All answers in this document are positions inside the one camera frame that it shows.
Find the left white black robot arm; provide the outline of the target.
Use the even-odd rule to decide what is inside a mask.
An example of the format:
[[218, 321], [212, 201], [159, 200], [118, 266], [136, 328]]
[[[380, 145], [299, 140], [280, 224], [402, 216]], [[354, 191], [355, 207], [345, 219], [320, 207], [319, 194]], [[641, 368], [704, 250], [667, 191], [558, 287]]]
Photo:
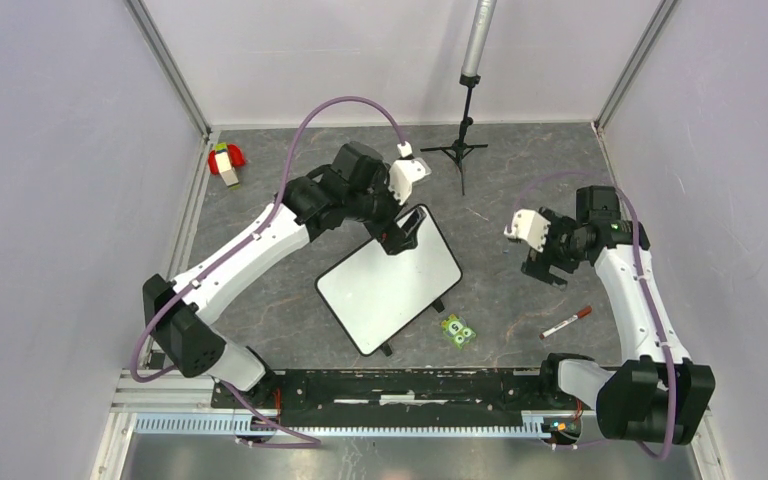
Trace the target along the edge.
[[248, 406], [266, 405], [274, 394], [270, 367], [213, 323], [269, 269], [346, 221], [363, 225], [387, 255], [415, 249], [422, 215], [397, 217], [430, 173], [413, 155], [387, 162], [362, 143], [342, 145], [332, 162], [287, 181], [251, 225], [206, 260], [171, 280], [146, 280], [143, 336], [184, 377], [209, 375], [235, 387]]

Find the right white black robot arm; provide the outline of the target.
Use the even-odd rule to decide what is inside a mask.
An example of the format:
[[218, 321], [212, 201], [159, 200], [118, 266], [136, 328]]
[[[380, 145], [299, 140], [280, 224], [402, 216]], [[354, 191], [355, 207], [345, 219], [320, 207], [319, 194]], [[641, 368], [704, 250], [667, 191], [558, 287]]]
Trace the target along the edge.
[[609, 299], [620, 338], [615, 370], [581, 354], [551, 353], [537, 392], [551, 408], [574, 398], [594, 410], [601, 435], [649, 445], [687, 445], [716, 387], [712, 368], [695, 362], [675, 332], [656, 284], [651, 244], [624, 195], [612, 186], [577, 190], [574, 216], [547, 207], [518, 209], [504, 234], [523, 242], [521, 271], [563, 288], [557, 270], [589, 264]]

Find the white whiteboard black frame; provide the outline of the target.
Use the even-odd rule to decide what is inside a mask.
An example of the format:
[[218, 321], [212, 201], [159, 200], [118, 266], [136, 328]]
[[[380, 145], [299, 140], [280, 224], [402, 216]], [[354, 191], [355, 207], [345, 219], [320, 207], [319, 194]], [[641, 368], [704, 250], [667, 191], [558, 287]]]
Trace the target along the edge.
[[413, 207], [398, 223], [414, 214], [423, 216], [416, 248], [388, 255], [369, 240], [315, 280], [317, 294], [363, 357], [385, 347], [427, 309], [442, 311], [444, 295], [463, 278], [428, 206]]

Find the white marker red cap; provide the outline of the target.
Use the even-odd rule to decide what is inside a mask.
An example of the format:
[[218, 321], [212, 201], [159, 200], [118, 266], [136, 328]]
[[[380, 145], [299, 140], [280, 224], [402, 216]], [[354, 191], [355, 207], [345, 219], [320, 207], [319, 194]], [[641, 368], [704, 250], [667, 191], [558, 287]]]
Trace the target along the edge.
[[592, 313], [592, 307], [590, 305], [584, 307], [583, 309], [579, 310], [575, 314], [571, 315], [570, 317], [562, 320], [558, 324], [548, 328], [547, 330], [544, 330], [539, 334], [540, 340], [545, 340], [546, 338], [556, 334], [560, 330], [568, 327], [569, 325], [573, 324], [577, 320], [580, 320]]

